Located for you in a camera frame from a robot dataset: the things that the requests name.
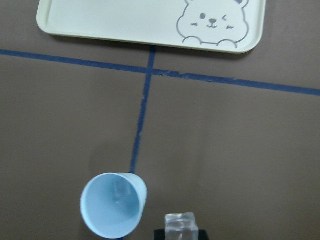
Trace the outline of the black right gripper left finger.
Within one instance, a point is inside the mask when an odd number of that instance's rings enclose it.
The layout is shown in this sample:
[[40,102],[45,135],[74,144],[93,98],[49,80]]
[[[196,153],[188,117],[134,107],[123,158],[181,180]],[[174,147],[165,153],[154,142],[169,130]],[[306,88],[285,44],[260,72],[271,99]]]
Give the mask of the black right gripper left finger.
[[166,240],[166,234],[164,229],[155,229],[153,231],[153,240]]

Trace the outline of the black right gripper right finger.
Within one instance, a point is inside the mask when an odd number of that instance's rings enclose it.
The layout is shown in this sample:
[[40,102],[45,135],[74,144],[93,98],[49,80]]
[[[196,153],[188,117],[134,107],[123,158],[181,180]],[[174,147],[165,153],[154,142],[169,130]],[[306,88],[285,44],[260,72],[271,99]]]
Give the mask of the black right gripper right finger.
[[198,240],[210,240],[208,233],[204,229],[198,231]]

